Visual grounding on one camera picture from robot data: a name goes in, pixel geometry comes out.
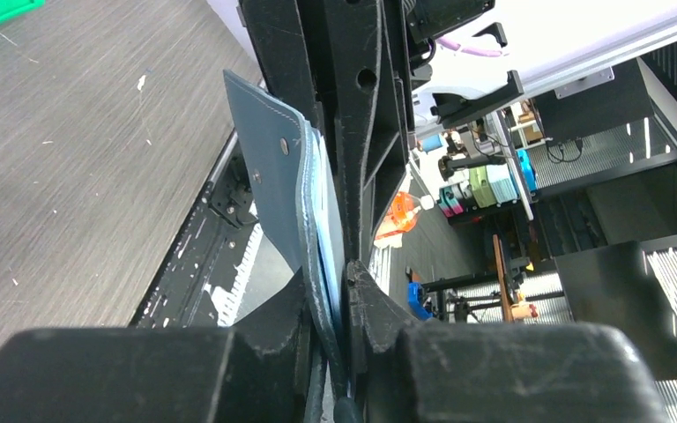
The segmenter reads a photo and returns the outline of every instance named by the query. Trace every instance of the plastic bottle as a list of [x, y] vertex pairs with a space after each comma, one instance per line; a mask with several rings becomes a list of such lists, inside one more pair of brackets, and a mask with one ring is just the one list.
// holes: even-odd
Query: plastic bottle
[[375, 239], [381, 240], [411, 231], [416, 226], [419, 213], [434, 206], [435, 200], [431, 196], [417, 198], [407, 192], [399, 191], [393, 198], [391, 208], [385, 214]]

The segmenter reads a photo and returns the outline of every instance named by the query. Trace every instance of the orange object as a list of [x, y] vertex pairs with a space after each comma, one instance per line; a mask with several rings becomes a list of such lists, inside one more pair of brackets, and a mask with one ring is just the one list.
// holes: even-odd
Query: orange object
[[422, 206], [419, 198], [407, 192], [399, 192], [393, 198], [391, 208], [385, 214], [380, 228], [377, 230], [376, 240], [389, 236], [405, 234], [416, 226]]

